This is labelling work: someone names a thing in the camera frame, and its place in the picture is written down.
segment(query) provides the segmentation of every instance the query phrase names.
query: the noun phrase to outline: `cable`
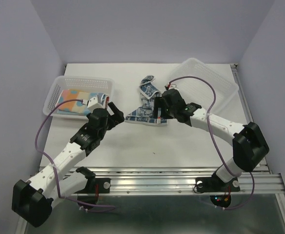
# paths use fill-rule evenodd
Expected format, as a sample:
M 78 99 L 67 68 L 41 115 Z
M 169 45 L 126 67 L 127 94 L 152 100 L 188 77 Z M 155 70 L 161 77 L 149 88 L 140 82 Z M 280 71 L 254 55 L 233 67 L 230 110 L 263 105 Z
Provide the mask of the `cable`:
M 226 168 L 226 170 L 233 176 L 233 177 L 238 177 L 237 175 L 233 174 L 232 171 L 229 169 L 229 167 L 227 166 L 223 156 L 222 156 L 222 153 L 219 149 L 219 147 L 217 146 L 216 144 L 216 141 L 215 141 L 215 138 L 214 138 L 214 135 L 213 135 L 213 130 L 212 130 L 212 126 L 211 126 L 211 123 L 210 123 L 210 111 L 212 109 L 212 107 L 214 106 L 215 102 L 216 102 L 216 92 L 215 92 L 215 89 L 212 87 L 212 85 L 207 82 L 206 80 L 202 79 L 202 78 L 199 78 L 199 77 L 194 77 L 194 76 L 184 76 L 184 77 L 179 77 L 179 78 L 175 78 L 173 80 L 171 80 L 169 83 L 168 83 L 168 86 L 167 88 L 169 88 L 171 86 L 171 83 L 172 82 L 175 82 L 177 80 L 180 80 L 180 79 L 185 79 L 185 78 L 193 78 L 193 79 L 197 79 L 197 80 L 200 80 L 202 81 L 203 83 L 205 83 L 206 85 L 208 85 L 210 87 L 210 89 L 212 90 L 213 92 L 213 101 L 212 101 L 212 104 L 210 105 L 210 107 L 208 108 L 208 110 L 206 111 L 206 121 L 207 121 L 207 128 L 209 130 L 209 133 L 210 133 L 210 136 L 211 136 L 211 139 L 212 139 L 212 142 L 213 142 L 213 145 L 217 151 L 217 154 L 219 155 L 224 167 Z M 237 205 L 237 206 L 234 206 L 234 207 L 230 207 L 230 208 L 225 208 L 225 210 L 234 210 L 234 209 L 237 209 L 237 208 L 240 208 L 242 206 L 244 206 L 245 204 L 247 204 L 249 202 L 249 200 L 252 198 L 253 196 L 253 193 L 254 193 L 254 189 L 255 189 L 255 181 L 254 181 L 254 177 L 253 177 L 253 174 L 251 172 L 249 172 L 250 175 L 251 175 L 251 178 L 252 178 L 252 191 L 251 191 L 251 194 L 249 196 L 249 198 L 242 204 L 240 205 Z
M 46 118 L 44 119 L 44 121 L 41 123 L 41 126 L 40 128 L 38 129 L 37 133 L 36 133 L 36 136 L 35 136 L 35 149 L 37 152 L 43 154 L 44 156 L 46 156 L 46 158 L 48 158 L 48 160 L 50 161 L 50 163 L 52 165 L 55 165 L 53 159 L 51 158 L 51 156 L 49 156 L 47 153 L 45 153 L 43 150 L 40 150 L 38 148 L 38 138 L 39 138 L 39 135 L 40 135 L 40 132 L 41 132 L 41 129 L 43 128 L 44 124 L 46 123 L 46 121 L 48 120 L 48 118 L 53 114 L 53 112 L 58 109 L 61 105 L 67 103 L 67 102 L 71 102 L 71 101 L 80 101 L 80 102 L 83 102 L 82 99 L 69 99 L 69 100 L 66 100 L 66 101 L 63 101 L 61 103 L 59 103 L 57 106 L 55 106 L 55 108 L 46 116 Z M 108 212 L 108 211 L 112 211 L 114 209 L 116 209 L 115 206 L 111 206 L 111 205 L 95 205 L 95 204 L 90 204 L 90 203 L 86 203 L 86 202 L 82 202 L 82 201 L 78 201 L 78 200 L 75 200 L 75 199 L 72 199 L 72 198 L 69 198 L 69 197 L 64 197 L 61 195 L 60 193 L 60 180 L 59 180 L 59 177 L 58 177 L 58 172 L 57 172 L 57 169 L 55 167 L 53 167 L 53 170 L 54 170 L 54 174 L 55 174 L 55 180 L 56 180 L 56 187 L 57 187 L 57 193 L 58 193 L 58 197 L 61 198 L 61 199 L 66 199 L 66 200 L 69 200 L 69 201 L 74 201 L 74 202 L 77 202 L 81 205 L 86 205 L 86 206 L 91 206 L 91 207 L 103 207 L 103 208 L 108 208 L 106 210 L 100 210 L 100 211 L 92 211 L 90 210 L 89 212 L 94 212 L 94 213 L 101 213 L 101 212 Z

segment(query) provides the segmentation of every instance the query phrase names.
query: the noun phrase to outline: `black base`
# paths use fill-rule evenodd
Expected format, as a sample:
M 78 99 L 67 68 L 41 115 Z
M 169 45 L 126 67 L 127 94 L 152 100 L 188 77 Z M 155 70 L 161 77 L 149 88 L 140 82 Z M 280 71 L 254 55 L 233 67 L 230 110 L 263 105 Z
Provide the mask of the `black base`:
M 231 192 L 239 192 L 240 187 L 234 187 L 233 181 L 238 181 L 238 179 L 235 177 L 231 181 L 229 181 L 227 184 L 225 184 L 222 187 L 215 186 L 215 183 L 213 183 L 213 178 L 211 177 L 198 177 L 196 178 L 196 186 L 194 187 L 194 190 L 196 190 L 197 193 L 218 193 L 218 192 L 226 192 L 228 191 L 228 187 L 230 186 Z

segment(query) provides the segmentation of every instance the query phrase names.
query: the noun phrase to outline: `black bracket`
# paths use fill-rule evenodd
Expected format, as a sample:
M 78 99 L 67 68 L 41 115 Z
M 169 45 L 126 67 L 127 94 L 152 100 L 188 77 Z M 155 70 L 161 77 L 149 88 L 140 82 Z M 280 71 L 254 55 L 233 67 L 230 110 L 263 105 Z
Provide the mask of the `black bracket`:
M 223 186 L 216 186 L 214 178 L 212 177 L 198 177 L 196 178 L 196 185 L 194 187 L 195 193 L 218 193 L 218 192 L 228 192 L 228 187 L 232 192 L 239 192 L 240 186 L 238 179 L 235 177 Z
M 86 167 L 79 167 L 76 172 L 82 173 L 88 179 L 85 188 L 77 191 L 76 194 L 96 194 L 96 186 L 99 194 L 110 193 L 110 178 L 96 178 L 96 174 Z

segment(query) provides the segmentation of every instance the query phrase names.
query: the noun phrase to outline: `white table surface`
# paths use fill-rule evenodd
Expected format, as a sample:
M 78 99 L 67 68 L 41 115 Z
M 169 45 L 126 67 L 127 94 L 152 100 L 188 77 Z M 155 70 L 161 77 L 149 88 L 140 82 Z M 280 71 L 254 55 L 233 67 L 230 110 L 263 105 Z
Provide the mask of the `white table surface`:
M 92 63 L 68 64 L 67 76 L 111 78 L 115 81 L 113 102 L 131 113 L 141 106 L 138 85 L 147 75 L 154 75 L 154 85 L 164 90 L 165 76 L 178 64 L 155 63 Z M 214 70 L 234 80 L 229 64 L 209 64 Z M 218 114 L 234 122 L 246 123 L 239 95 Z M 55 158 L 70 138 L 84 124 L 83 120 L 54 117 L 45 151 Z M 232 157 L 232 147 L 223 140 L 216 142 L 225 158 Z M 41 166 L 48 160 L 43 157 Z M 100 146 L 76 167 L 218 167 L 221 161 L 207 132 L 170 120 L 168 126 L 155 127 L 122 123 L 107 132 Z

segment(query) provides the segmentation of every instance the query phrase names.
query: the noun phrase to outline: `blue patterned cloth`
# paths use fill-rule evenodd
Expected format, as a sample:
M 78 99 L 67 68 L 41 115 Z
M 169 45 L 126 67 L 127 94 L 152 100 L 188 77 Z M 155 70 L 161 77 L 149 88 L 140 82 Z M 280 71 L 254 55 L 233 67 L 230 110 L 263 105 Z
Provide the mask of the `blue patterned cloth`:
M 139 85 L 142 106 L 128 114 L 125 117 L 125 122 L 153 126 L 167 125 L 166 119 L 161 118 L 157 121 L 156 118 L 152 118 L 154 98 L 161 96 L 161 92 L 151 83 L 153 80 L 154 76 L 146 76 L 142 79 L 141 84 Z

